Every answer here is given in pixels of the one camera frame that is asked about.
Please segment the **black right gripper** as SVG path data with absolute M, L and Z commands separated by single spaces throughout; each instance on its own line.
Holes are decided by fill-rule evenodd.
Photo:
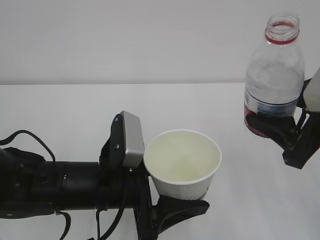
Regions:
M 304 92 L 311 82 L 312 78 L 304 81 L 297 101 L 296 106 L 302 109 L 297 125 L 293 116 L 272 117 L 250 113 L 245 117 L 249 127 L 284 150 L 284 163 L 296 169 L 302 169 L 320 148 L 320 110 L 308 107 L 304 98 Z

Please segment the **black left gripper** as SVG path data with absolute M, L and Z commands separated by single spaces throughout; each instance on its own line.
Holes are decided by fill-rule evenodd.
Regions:
M 160 195 L 157 204 L 153 205 L 149 176 L 145 166 L 141 164 L 137 168 L 120 167 L 109 171 L 100 180 L 97 211 L 117 209 L 118 212 L 103 234 L 100 232 L 99 214 L 96 214 L 99 240 L 106 240 L 111 236 L 125 209 L 133 210 L 139 240 L 157 240 L 164 231 L 208 211 L 210 204 L 205 200 L 183 200 L 164 195 Z

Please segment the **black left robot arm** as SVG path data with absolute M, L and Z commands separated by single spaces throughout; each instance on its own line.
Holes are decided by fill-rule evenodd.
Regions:
M 152 204 L 149 174 L 137 170 L 106 169 L 101 162 L 46 161 L 42 156 L 8 147 L 0 151 L 0 216 L 25 219 L 52 214 L 71 226 L 71 210 L 116 209 L 111 226 L 98 233 L 107 239 L 116 229 L 125 209 L 133 209 L 140 240 L 155 240 L 159 234 L 209 208 L 204 200 L 183 200 L 161 195 Z

